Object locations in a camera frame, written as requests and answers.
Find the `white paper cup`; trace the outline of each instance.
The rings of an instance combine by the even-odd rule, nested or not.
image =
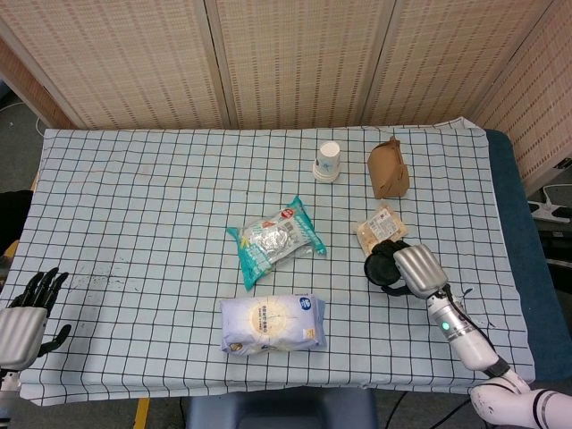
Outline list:
[[[322,143],[312,173],[317,181],[330,183],[340,174],[340,145],[333,140]]]

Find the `black cable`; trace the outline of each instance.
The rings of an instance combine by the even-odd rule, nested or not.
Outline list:
[[[457,310],[457,313],[460,317],[462,317],[463,319],[465,319],[471,326],[473,326],[481,335],[483,335],[484,339],[486,340],[486,342],[489,343],[489,346],[491,346],[491,348],[496,351],[496,349],[494,348],[494,346],[492,345],[491,340],[489,340],[489,337],[487,337],[487,335],[483,332],[483,330],[481,328],[479,328],[475,322],[473,322],[471,320],[471,318],[466,315],[463,311],[460,310],[459,307],[457,307],[457,304],[455,304],[455,301],[453,300],[453,296],[450,293],[450,285],[447,283],[445,284],[445,286],[443,286],[443,290],[445,291],[445,294],[447,295],[447,299],[449,300],[450,304],[453,306],[453,308],[455,308],[455,310]]]
[[[468,404],[471,401],[471,399],[467,399],[464,400],[463,402],[461,402],[460,404],[458,404],[454,409],[452,409],[452,411],[445,416],[444,418],[442,418],[441,420],[439,420],[437,423],[435,423],[433,426],[431,426],[429,429],[435,429],[435,427],[439,427],[441,426],[443,423],[445,423],[447,420],[449,420],[451,418],[451,416],[453,416],[453,414],[455,414],[457,411],[459,411],[460,409],[462,409],[466,404]]]
[[[395,402],[395,405],[393,406],[393,409],[391,410],[390,416],[387,417],[387,423],[385,424],[385,429],[388,429],[390,427],[390,422],[391,419],[393,418],[393,415],[395,414],[395,411],[397,411],[398,406],[400,405],[400,403],[403,401],[403,398],[405,398],[405,395],[408,394],[408,391],[404,391],[401,393],[400,398],[397,400],[397,402]]]
[[[187,418],[185,417],[185,410],[182,407],[182,396],[179,397],[179,410],[181,411],[182,425],[187,427]]]

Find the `table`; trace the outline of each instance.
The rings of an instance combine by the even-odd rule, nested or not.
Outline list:
[[[390,201],[441,259],[457,294],[527,380],[534,361],[510,272],[483,130],[52,130],[37,193],[0,305],[38,269],[72,274],[46,335],[71,340],[22,375],[22,396],[75,400],[182,396],[301,384],[467,391],[479,375],[429,326],[425,303],[367,284],[353,224],[377,208],[366,157],[396,135],[411,189]],[[342,173],[316,184],[317,144],[335,139]],[[328,350],[227,357],[218,300],[247,296],[224,233],[300,194],[329,249],[282,264],[257,296],[324,299]]]

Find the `plastic packaging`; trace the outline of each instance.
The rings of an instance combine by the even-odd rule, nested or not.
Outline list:
[[[275,295],[221,301],[221,350],[251,355],[325,345],[325,303],[313,295]]]
[[[371,219],[356,228],[357,240],[366,256],[371,255],[376,244],[400,240],[407,233],[407,227],[386,204],[381,204]]]
[[[311,244],[319,255],[326,254],[323,242],[314,231],[299,197],[280,213],[259,219],[241,229],[227,228],[239,248],[240,269],[247,290],[272,270],[273,265],[289,254]]]

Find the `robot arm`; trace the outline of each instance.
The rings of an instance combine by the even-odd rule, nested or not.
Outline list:
[[[473,407],[483,420],[542,429],[570,427],[572,398],[555,391],[530,390],[452,296],[445,272],[426,246],[404,248],[393,258],[411,292],[426,299],[429,318],[463,365],[490,377],[471,391]]]
[[[57,336],[42,344],[47,318],[68,277],[56,277],[57,268],[37,273],[8,308],[0,310],[0,428],[10,423],[10,406],[20,396],[18,373],[34,361],[60,347],[71,326],[65,325]]]

